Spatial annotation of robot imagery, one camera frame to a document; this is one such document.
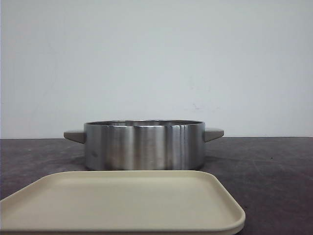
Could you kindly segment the stainless steel pot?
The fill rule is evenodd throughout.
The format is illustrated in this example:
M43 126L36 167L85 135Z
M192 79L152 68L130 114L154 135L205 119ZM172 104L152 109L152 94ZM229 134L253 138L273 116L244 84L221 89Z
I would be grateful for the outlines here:
M84 145L92 170L191 170L204 164L205 144L224 131L194 120L87 122L64 138Z

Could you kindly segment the cream plastic tray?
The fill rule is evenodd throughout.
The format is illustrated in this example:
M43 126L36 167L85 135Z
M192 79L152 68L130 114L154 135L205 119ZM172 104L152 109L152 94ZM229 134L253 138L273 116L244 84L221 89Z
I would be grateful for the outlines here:
M0 202L3 234L233 235L245 219L214 175L191 170L54 173Z

